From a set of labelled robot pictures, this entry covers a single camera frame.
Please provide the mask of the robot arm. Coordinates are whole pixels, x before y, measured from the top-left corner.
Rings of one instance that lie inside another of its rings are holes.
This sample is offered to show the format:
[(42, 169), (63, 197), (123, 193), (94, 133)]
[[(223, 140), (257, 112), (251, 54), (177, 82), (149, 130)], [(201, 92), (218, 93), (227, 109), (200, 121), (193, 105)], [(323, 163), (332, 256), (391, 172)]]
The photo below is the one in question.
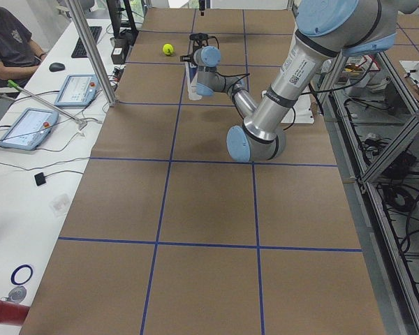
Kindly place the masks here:
[(198, 67), (197, 93), (227, 94), (243, 121), (230, 128), (226, 145), (237, 162), (266, 161), (279, 156), (286, 138), (282, 119), (296, 104), (323, 63), (338, 54), (375, 54), (390, 49), (399, 13), (411, 14), (419, 1), (301, 1), (295, 18), (295, 44), (259, 103), (238, 77), (217, 72), (221, 53), (213, 46), (193, 51)]

